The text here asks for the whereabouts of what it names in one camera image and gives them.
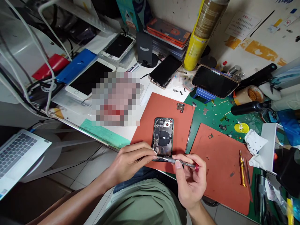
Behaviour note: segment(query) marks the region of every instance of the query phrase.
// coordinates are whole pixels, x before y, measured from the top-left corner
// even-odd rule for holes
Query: orange silicone mat
[[[140,126],[137,127],[131,140],[131,144],[145,141],[151,146],[155,118],[172,118],[174,120],[172,153],[184,154],[195,108],[192,109],[191,105],[185,104],[183,113],[181,113],[177,109],[177,103],[183,104],[174,99],[152,93],[142,115]],[[146,166],[175,174],[175,166],[172,166],[169,162],[152,161]]]
[[[241,186],[240,150],[242,156],[249,161],[252,155],[243,143],[202,123],[191,153],[199,155],[206,162],[207,187],[204,195],[248,215],[250,196],[248,187]],[[249,167],[249,170],[252,179],[253,167]]]

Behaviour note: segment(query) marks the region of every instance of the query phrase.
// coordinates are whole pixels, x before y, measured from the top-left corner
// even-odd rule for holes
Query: jeans
[[[177,181],[174,180],[173,178],[171,178],[155,169],[149,168],[149,167],[140,168],[140,170],[137,171],[136,174],[131,179],[116,185],[115,188],[113,189],[113,193],[116,193],[116,192],[118,192],[132,184],[135,184],[137,182],[147,180],[147,179],[153,179],[153,178],[156,178],[160,182],[162,182],[178,198]]]

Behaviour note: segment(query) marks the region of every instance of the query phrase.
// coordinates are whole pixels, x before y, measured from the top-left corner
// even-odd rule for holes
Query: black phone screen
[[[126,37],[120,34],[112,44],[105,50],[107,54],[113,55],[117,58],[124,53],[124,51],[129,47],[129,45],[133,42],[133,39]]]
[[[100,78],[107,77],[107,72],[112,72],[112,69],[96,61],[69,86],[85,95],[90,95],[92,89],[96,88],[96,84],[100,83]]]
[[[237,82],[204,66],[199,67],[192,84],[220,98],[225,98],[238,86]]]
[[[181,61],[169,55],[150,73],[150,77],[160,85],[164,85],[181,65]]]

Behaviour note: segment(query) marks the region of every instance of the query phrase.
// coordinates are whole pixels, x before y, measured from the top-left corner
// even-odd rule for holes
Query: white iphone
[[[66,91],[80,99],[88,99],[92,94],[92,89],[96,88],[96,84],[100,82],[100,78],[103,78],[105,73],[115,72],[116,70],[117,68],[114,65],[103,59],[97,59],[66,86]]]
[[[117,38],[112,41],[106,50],[102,50],[101,54],[113,60],[120,60],[125,52],[132,48],[135,39],[126,34],[119,34]]]

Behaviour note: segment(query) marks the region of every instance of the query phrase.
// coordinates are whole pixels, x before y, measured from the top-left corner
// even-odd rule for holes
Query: hand
[[[99,176],[99,180],[109,190],[132,178],[140,168],[156,158],[156,152],[146,142],[125,146],[120,149],[111,166]]]
[[[176,179],[178,183],[178,198],[180,203],[189,211],[196,208],[206,189],[206,163],[196,154],[178,154],[172,156],[174,159],[182,160],[199,165],[199,171],[189,166],[182,167],[176,160]]]

